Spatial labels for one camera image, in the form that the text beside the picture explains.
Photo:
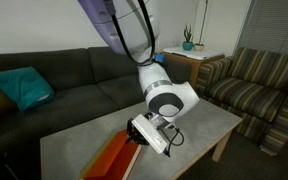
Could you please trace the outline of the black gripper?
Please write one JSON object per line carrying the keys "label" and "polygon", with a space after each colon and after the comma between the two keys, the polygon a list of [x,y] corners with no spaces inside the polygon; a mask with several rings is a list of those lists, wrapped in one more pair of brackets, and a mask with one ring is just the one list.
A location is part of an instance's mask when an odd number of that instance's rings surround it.
{"label": "black gripper", "polygon": [[127,143],[134,142],[140,145],[148,145],[149,142],[144,138],[144,136],[137,130],[137,128],[132,124],[133,119],[130,118],[127,121],[127,135],[128,138],[126,140]]}

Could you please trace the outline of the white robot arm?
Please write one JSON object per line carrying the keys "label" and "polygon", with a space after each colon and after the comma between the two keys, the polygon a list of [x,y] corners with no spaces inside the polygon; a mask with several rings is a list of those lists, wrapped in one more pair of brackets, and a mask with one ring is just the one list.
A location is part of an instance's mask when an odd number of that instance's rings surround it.
{"label": "white robot arm", "polygon": [[159,35],[157,0],[77,0],[96,31],[116,53],[136,65],[148,113],[131,121],[130,138],[164,147],[162,128],[173,129],[175,120],[190,111],[199,97],[187,82],[173,83],[156,59]]}

